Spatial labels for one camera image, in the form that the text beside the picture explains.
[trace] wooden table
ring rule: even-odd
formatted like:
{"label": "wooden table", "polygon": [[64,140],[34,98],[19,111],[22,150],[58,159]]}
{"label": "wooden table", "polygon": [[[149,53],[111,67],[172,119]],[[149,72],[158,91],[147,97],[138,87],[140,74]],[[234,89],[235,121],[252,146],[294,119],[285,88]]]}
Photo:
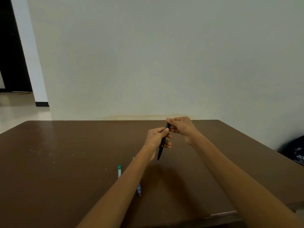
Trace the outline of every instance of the wooden table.
{"label": "wooden table", "polygon": [[[231,161],[292,209],[304,168],[218,120],[193,121]],[[164,121],[28,121],[0,134],[0,227],[74,228]],[[123,227],[204,227],[238,219],[180,135],[147,167]]]}

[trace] person's left hand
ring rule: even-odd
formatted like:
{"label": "person's left hand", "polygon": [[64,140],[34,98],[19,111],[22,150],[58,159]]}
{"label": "person's left hand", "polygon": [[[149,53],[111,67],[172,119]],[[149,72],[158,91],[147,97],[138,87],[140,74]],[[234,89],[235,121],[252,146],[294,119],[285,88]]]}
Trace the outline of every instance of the person's left hand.
{"label": "person's left hand", "polygon": [[[148,135],[144,147],[147,148],[152,153],[150,160],[154,159],[155,151],[161,144],[161,139],[165,136],[167,138],[173,138],[172,134],[169,134],[169,129],[168,128],[165,129],[165,127],[152,129],[148,131]],[[171,149],[171,147],[172,147],[172,143],[166,139],[164,148]]]}

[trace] black bag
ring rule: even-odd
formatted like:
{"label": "black bag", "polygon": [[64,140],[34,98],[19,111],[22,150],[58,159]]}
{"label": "black bag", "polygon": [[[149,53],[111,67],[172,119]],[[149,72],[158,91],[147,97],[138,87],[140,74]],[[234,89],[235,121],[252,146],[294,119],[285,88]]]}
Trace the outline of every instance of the black bag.
{"label": "black bag", "polygon": [[280,153],[304,166],[304,136],[289,142]]}

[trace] black door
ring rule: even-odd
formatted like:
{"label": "black door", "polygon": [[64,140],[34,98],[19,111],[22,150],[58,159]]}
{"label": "black door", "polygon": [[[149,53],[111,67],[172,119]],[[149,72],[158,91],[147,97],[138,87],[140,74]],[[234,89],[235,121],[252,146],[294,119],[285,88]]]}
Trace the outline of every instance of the black door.
{"label": "black door", "polygon": [[0,0],[0,71],[6,91],[32,92],[11,0]]}

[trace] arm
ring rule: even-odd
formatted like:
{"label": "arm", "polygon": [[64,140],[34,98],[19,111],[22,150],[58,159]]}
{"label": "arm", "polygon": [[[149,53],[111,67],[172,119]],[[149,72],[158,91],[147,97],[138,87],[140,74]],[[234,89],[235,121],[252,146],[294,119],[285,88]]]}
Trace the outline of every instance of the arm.
{"label": "arm", "polygon": [[304,227],[301,220],[266,188],[223,155],[188,117],[167,119],[185,136],[248,227]]}
{"label": "arm", "polygon": [[[172,135],[168,134],[169,129],[164,129],[149,130],[145,145],[140,152],[77,228],[120,227],[143,172],[154,158],[161,139],[165,136],[172,138]],[[165,148],[171,148],[171,143],[167,140]]]}

